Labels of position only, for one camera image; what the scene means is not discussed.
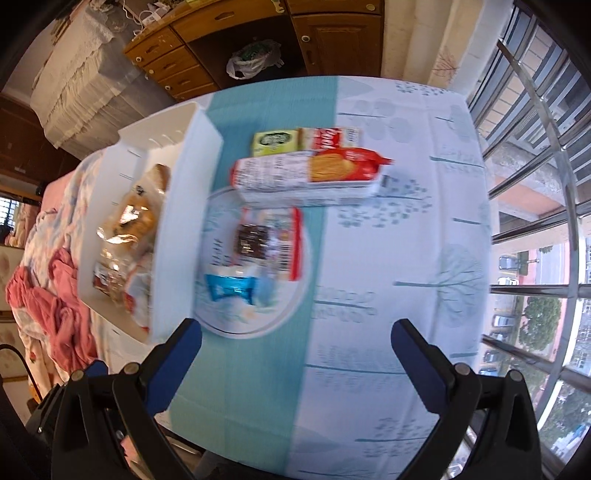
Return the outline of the brownie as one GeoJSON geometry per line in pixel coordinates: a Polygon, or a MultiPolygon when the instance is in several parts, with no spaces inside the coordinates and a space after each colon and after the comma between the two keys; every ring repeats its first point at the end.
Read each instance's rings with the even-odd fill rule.
{"type": "Polygon", "coordinates": [[[304,216],[297,207],[242,208],[232,246],[232,260],[270,270],[281,281],[301,279],[304,216]]]}

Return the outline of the green small snack pack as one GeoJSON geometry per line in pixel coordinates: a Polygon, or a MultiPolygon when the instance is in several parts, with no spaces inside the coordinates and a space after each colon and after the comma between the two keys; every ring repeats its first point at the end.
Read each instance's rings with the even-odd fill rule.
{"type": "Polygon", "coordinates": [[[252,138],[252,156],[290,153],[298,149],[297,130],[271,130],[257,132],[252,138]]]}

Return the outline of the red white cookies pack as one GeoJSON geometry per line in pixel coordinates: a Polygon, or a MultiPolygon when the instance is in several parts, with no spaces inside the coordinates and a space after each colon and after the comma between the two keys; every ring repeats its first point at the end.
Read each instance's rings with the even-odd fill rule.
{"type": "Polygon", "coordinates": [[[353,127],[297,129],[298,149],[322,151],[335,148],[360,147],[362,130],[353,127]]]}

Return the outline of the red jujube snack bag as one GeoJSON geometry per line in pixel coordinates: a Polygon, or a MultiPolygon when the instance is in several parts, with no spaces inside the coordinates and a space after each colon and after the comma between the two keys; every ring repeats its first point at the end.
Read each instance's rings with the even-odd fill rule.
{"type": "Polygon", "coordinates": [[[128,275],[123,288],[123,306],[132,320],[148,332],[151,323],[151,274],[137,265],[128,275]]]}

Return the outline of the walnut snack clear red bag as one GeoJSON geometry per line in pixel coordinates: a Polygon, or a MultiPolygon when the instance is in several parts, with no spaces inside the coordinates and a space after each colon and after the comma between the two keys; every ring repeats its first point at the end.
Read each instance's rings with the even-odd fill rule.
{"type": "Polygon", "coordinates": [[[126,282],[126,264],[107,250],[102,250],[93,267],[92,286],[121,303],[126,282]]]}

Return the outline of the wooden desk with drawers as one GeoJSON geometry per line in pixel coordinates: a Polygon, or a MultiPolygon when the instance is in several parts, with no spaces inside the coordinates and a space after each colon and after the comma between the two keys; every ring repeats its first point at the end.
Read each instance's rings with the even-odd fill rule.
{"type": "Polygon", "coordinates": [[[238,86],[228,61],[263,41],[277,43],[283,64],[256,81],[378,77],[384,12],[382,1],[190,1],[146,27],[123,53],[176,101],[238,86]]]}

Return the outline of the large Calleton bread bag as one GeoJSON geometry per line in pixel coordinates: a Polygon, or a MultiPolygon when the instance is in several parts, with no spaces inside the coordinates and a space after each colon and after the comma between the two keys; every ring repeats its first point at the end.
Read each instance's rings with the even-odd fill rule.
{"type": "Polygon", "coordinates": [[[158,226],[169,180],[170,168],[157,163],[130,187],[114,212],[97,228],[106,246],[122,255],[149,241],[158,226]]]}

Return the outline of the cream curtain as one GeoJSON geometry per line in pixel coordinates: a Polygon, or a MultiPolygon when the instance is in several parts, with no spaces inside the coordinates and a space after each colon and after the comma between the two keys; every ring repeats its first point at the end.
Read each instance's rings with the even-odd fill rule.
{"type": "Polygon", "coordinates": [[[513,6],[509,0],[384,2],[381,76],[470,96],[513,6]]]}

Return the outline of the metal window grille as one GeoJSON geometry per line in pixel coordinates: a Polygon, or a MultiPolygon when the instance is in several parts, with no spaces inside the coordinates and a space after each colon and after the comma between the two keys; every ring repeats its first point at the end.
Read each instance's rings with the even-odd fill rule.
{"type": "Polygon", "coordinates": [[[523,374],[557,479],[590,456],[590,83],[523,1],[486,2],[472,49],[493,243],[478,370],[523,374]]]}

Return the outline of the red white biscuit pack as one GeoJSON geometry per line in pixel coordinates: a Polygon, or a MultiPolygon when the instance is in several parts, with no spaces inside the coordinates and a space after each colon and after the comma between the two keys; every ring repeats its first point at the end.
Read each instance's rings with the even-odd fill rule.
{"type": "Polygon", "coordinates": [[[257,208],[356,205],[377,195],[392,164],[361,147],[243,158],[230,170],[230,186],[257,208]]]}

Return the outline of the blue foil candy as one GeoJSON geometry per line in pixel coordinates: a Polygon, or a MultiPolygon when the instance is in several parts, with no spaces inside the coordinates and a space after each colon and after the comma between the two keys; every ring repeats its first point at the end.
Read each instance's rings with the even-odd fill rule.
{"type": "Polygon", "coordinates": [[[225,276],[206,274],[205,285],[211,300],[214,302],[224,298],[242,298],[247,304],[254,303],[254,288],[256,288],[256,277],[253,276],[225,276]]]}

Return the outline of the white plastic storage bin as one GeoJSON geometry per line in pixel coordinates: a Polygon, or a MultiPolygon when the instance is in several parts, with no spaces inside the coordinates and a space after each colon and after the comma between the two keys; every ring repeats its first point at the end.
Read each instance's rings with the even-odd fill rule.
{"type": "Polygon", "coordinates": [[[119,132],[84,218],[79,298],[141,343],[190,317],[208,195],[223,140],[190,100],[119,132]]]}

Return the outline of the floral pink white blanket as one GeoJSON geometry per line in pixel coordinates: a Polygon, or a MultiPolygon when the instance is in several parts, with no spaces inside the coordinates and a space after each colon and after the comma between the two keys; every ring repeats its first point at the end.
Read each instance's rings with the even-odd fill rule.
{"type": "Polygon", "coordinates": [[[97,327],[78,294],[84,222],[104,153],[84,159],[50,197],[5,289],[42,396],[99,358],[97,327]]]}

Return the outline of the blue white patterned tablecloth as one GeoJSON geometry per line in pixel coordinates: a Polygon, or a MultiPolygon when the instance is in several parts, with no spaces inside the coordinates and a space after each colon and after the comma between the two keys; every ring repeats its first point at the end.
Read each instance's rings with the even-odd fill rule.
{"type": "Polygon", "coordinates": [[[453,362],[474,365],[489,293],[485,164],[465,98],[366,77],[308,77],[203,97],[223,148],[202,266],[228,263],[242,203],[229,170],[257,132],[356,127],[391,160],[376,198],[304,209],[304,272],[266,308],[212,301],[197,280],[204,343],[170,408],[175,434],[298,479],[394,479],[430,414],[391,348],[407,318],[453,362]]]}

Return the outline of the white plastic bag under desk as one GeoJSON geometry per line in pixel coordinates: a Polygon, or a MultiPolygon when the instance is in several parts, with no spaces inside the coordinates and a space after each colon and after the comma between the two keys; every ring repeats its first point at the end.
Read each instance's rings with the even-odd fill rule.
{"type": "Polygon", "coordinates": [[[226,73],[233,80],[255,78],[267,68],[283,67],[280,43],[274,40],[256,41],[233,54],[226,64],[226,73]]]}

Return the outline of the lace covered cabinet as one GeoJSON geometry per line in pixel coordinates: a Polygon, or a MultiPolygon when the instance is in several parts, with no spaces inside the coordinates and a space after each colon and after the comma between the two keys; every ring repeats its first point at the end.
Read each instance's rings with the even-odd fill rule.
{"type": "Polygon", "coordinates": [[[82,160],[118,141],[118,131],[173,104],[123,54],[133,22],[119,7],[83,1],[70,15],[32,86],[30,108],[45,138],[82,160]]]}

